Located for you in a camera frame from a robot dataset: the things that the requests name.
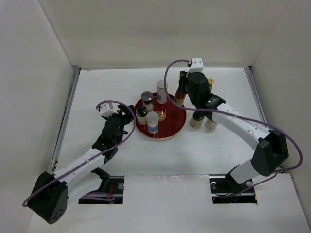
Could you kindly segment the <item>black cap spice grinder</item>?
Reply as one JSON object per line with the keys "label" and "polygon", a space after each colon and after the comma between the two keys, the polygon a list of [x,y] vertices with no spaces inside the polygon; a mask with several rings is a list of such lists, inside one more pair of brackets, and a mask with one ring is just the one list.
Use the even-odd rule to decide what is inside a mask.
{"label": "black cap spice grinder", "polygon": [[147,124],[147,120],[146,120],[147,114],[148,114],[148,110],[145,106],[140,105],[137,107],[136,117],[137,117],[137,121],[140,125],[146,125]]}

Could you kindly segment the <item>yellow cap sauce bottle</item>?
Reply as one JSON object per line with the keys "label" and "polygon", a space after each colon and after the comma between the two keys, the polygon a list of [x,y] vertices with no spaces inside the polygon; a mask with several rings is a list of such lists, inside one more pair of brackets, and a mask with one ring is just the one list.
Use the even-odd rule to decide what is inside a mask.
{"label": "yellow cap sauce bottle", "polygon": [[214,84],[214,79],[213,78],[208,78],[208,85],[209,85],[210,92],[212,92],[213,84]]}

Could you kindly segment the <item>green label sauce bottle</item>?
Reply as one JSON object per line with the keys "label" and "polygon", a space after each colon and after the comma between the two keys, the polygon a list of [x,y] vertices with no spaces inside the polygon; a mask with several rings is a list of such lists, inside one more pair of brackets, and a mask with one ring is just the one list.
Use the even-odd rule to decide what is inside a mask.
{"label": "green label sauce bottle", "polygon": [[184,106],[184,100],[186,97],[185,89],[181,81],[179,81],[178,89],[175,93],[174,103],[178,106]]}

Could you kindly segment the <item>grey dome cap shaker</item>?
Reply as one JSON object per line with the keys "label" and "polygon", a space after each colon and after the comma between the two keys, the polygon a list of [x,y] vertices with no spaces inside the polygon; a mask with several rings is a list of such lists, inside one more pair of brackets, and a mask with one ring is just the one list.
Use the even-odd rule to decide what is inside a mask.
{"label": "grey dome cap shaker", "polygon": [[143,106],[147,109],[147,112],[153,111],[154,106],[153,106],[153,103],[152,103],[152,101],[153,101],[153,94],[152,94],[152,92],[144,91],[144,92],[142,92],[140,97],[141,97]]}

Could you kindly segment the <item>blue label silver cap jar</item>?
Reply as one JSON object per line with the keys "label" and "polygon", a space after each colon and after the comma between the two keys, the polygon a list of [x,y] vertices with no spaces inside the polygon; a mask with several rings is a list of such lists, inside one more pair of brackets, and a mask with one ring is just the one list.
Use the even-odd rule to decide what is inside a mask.
{"label": "blue label silver cap jar", "polygon": [[150,134],[155,135],[158,133],[159,129],[159,117],[158,113],[155,111],[150,111],[146,115],[146,121],[147,121],[147,130]]}

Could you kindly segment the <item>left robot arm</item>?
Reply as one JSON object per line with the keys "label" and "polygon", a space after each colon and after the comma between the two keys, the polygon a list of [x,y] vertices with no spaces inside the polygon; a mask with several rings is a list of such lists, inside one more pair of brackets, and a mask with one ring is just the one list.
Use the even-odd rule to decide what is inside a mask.
{"label": "left robot arm", "polygon": [[118,102],[118,110],[105,116],[102,134],[78,160],[57,173],[42,173],[23,206],[29,207],[49,224],[54,224],[67,208],[69,188],[109,161],[123,143],[124,126],[135,121],[133,105]]}

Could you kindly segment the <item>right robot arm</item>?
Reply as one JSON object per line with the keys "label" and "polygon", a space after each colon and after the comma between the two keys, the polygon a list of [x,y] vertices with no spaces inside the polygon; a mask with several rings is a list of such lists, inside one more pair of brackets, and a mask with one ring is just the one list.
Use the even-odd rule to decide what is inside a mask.
{"label": "right robot arm", "polygon": [[259,175],[268,177],[288,159],[285,135],[256,122],[243,120],[224,99],[212,94],[203,73],[181,71],[178,91],[188,95],[196,108],[195,113],[213,124],[226,127],[254,150],[250,160],[226,174],[225,186],[229,191],[237,192],[248,180]]}

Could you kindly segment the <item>black cap jar right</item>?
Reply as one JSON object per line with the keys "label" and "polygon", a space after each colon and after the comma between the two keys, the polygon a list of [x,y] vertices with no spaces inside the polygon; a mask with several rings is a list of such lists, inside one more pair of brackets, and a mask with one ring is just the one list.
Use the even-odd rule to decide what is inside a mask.
{"label": "black cap jar right", "polygon": [[201,112],[194,111],[190,120],[190,126],[198,129],[202,126],[204,115]]}

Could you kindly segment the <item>round red tray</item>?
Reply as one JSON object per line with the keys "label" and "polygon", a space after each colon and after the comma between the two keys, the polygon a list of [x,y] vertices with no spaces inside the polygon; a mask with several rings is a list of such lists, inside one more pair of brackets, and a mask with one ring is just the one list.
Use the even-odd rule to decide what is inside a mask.
{"label": "round red tray", "polygon": [[179,133],[187,119],[185,110],[176,107],[169,100],[165,104],[157,102],[157,92],[153,92],[152,104],[154,111],[159,115],[158,133],[150,134],[147,125],[136,123],[136,129],[143,135],[153,139],[167,139]]}

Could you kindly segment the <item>white jar right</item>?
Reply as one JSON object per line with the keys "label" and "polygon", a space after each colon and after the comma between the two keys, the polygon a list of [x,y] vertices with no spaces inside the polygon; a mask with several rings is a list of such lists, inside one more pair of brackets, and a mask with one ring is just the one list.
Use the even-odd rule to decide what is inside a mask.
{"label": "white jar right", "polygon": [[211,131],[213,131],[213,130],[215,130],[216,129],[216,127],[217,127],[217,123],[216,122],[214,122],[214,121],[212,121],[212,120],[210,120],[210,119],[208,119],[207,118],[207,120],[206,120],[206,122],[205,122],[205,127],[208,129],[208,130],[211,130]]}

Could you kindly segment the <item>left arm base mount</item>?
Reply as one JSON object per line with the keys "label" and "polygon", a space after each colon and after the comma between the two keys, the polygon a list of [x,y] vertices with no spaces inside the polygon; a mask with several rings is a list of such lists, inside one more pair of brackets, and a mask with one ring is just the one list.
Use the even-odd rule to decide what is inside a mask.
{"label": "left arm base mount", "polygon": [[91,174],[101,182],[86,193],[88,198],[81,197],[79,204],[123,204],[124,176],[111,176],[101,168],[96,168]]}

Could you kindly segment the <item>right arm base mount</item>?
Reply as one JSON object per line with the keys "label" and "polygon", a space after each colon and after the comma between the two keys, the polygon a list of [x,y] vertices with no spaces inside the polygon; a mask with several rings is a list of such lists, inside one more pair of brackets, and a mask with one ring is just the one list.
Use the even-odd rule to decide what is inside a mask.
{"label": "right arm base mount", "polygon": [[252,179],[238,184],[226,174],[216,174],[209,176],[209,183],[213,204],[257,204]]}

